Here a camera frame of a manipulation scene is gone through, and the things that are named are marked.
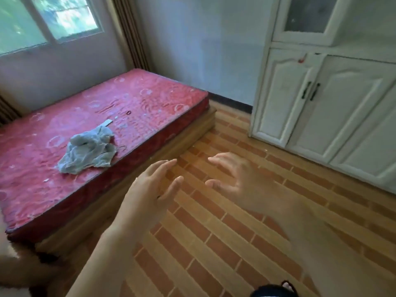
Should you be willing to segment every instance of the floor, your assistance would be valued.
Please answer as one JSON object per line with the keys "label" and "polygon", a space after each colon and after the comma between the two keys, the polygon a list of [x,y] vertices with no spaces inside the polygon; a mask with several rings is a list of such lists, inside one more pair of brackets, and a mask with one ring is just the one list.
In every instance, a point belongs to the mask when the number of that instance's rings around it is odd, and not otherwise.
{"label": "floor", "polygon": [[[260,172],[296,191],[318,216],[374,269],[396,279],[396,198],[343,174],[247,137],[250,115],[218,108],[216,126],[179,158],[163,186],[183,175],[182,191],[165,219],[131,250],[135,259],[123,297],[239,297],[288,279],[301,296],[317,290],[287,236],[270,217],[248,213],[204,185],[231,181],[206,160],[231,151]],[[65,294],[110,221],[80,245],[59,279]]]}

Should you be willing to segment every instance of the red mattress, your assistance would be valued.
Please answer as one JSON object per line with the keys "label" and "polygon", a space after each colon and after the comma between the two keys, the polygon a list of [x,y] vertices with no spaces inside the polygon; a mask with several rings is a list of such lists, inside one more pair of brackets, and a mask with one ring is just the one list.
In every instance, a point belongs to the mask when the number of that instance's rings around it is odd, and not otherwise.
{"label": "red mattress", "polygon": [[[0,206],[9,239],[48,237],[208,108],[207,92],[134,69],[0,129]],[[56,165],[69,139],[106,119],[118,149],[112,166],[61,174]]]}

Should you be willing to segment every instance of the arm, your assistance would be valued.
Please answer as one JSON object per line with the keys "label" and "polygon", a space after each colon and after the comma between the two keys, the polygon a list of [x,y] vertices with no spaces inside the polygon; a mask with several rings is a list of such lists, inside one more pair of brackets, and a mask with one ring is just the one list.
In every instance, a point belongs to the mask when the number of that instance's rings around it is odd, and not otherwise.
{"label": "arm", "polygon": [[176,160],[152,164],[131,185],[114,222],[102,234],[96,248],[67,297],[114,297],[120,294],[132,250],[142,236],[165,215],[180,189],[176,178],[160,197],[159,185]]}
{"label": "arm", "polygon": [[230,186],[211,179],[206,185],[241,207],[274,218],[289,236],[322,296],[394,296],[394,284],[342,242],[296,193],[263,178],[247,160],[234,154],[220,153],[209,161],[228,169],[236,183]]}

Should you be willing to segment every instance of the curtain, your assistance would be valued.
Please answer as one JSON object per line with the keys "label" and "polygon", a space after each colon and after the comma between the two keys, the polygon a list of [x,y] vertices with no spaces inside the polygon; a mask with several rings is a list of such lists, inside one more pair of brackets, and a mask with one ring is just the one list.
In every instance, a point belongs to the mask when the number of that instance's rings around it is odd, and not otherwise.
{"label": "curtain", "polygon": [[0,127],[21,117],[22,115],[0,95]]}
{"label": "curtain", "polygon": [[110,12],[116,23],[117,31],[121,32],[121,46],[130,55],[130,61],[135,68],[151,71],[147,51],[143,47],[136,23],[136,12],[133,10],[133,0],[110,0]]}

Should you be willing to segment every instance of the crumpled towel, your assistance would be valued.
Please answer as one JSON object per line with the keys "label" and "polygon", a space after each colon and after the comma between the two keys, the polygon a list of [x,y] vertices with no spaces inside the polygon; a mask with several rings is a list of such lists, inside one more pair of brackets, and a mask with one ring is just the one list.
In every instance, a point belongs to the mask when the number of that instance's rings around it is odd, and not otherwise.
{"label": "crumpled towel", "polygon": [[78,174],[89,167],[110,167],[117,149],[109,144],[114,136],[110,128],[95,129],[74,135],[67,144],[66,154],[57,167],[61,173]]}

